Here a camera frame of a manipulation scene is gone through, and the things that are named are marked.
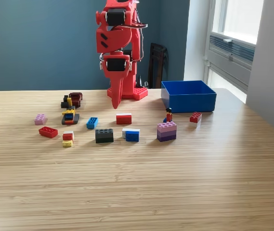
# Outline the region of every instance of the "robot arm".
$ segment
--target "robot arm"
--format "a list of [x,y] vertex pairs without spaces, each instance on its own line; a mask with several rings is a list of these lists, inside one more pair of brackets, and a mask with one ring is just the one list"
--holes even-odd
[[[136,3],[136,0],[107,0],[104,10],[96,12],[96,22],[100,24],[96,31],[97,52],[101,53],[101,69],[110,78],[108,95],[115,109],[121,98],[139,100],[147,95],[147,89],[136,90],[137,62],[142,59],[139,29],[147,27],[140,23]],[[122,51],[130,42],[132,51]]]

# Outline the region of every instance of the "window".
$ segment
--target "window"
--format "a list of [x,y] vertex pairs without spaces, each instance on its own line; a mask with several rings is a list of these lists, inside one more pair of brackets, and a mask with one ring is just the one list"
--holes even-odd
[[247,92],[262,8],[263,0],[211,0],[204,56],[208,85],[219,79],[212,77],[214,70],[220,82]]
[[263,0],[216,0],[213,32],[257,43]]

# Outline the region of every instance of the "blue wall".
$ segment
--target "blue wall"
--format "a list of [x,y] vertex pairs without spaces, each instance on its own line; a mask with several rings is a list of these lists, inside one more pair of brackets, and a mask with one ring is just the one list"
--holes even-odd
[[161,0],[160,44],[168,49],[168,80],[184,79],[189,3]]
[[[95,12],[104,6],[105,0],[0,0],[0,90],[106,89],[95,38]],[[141,21],[149,24],[138,64],[143,81],[151,42],[169,50],[169,79],[183,79],[187,24],[180,26],[188,7],[176,6],[168,0],[138,4]]]

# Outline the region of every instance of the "black chair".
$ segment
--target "black chair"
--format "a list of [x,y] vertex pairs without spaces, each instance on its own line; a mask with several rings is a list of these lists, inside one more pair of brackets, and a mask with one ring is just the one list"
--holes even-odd
[[[150,61],[148,66],[148,88],[161,88],[161,80],[163,68],[165,68],[166,73],[168,75],[168,64],[169,64],[169,56],[167,48],[151,43],[151,52],[150,52]],[[157,75],[154,77],[154,67],[157,66]]]

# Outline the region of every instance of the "blue storage box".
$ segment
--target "blue storage box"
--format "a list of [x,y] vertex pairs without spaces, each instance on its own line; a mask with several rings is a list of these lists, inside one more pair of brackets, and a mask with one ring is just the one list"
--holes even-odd
[[96,128],[98,124],[98,118],[97,117],[91,117],[89,121],[87,122],[87,128],[88,129],[94,129]]
[[212,112],[216,92],[203,81],[162,81],[161,99],[172,113]]

